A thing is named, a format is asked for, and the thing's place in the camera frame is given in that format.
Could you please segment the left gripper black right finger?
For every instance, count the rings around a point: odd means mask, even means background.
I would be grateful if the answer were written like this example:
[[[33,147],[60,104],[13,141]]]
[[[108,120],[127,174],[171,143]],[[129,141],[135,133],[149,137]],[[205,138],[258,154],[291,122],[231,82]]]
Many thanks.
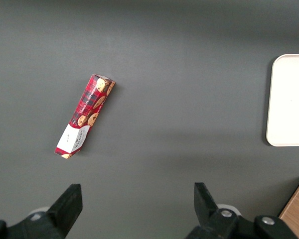
[[[281,219],[260,215],[249,221],[229,208],[215,203],[204,183],[194,184],[194,208],[199,225],[187,239],[296,239]]]

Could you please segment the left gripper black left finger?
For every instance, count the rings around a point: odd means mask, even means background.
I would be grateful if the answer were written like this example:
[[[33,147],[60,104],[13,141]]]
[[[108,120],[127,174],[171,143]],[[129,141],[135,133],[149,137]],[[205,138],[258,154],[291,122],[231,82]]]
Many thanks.
[[[34,212],[11,227],[0,220],[0,239],[64,239],[82,209],[81,185],[72,184],[47,211]]]

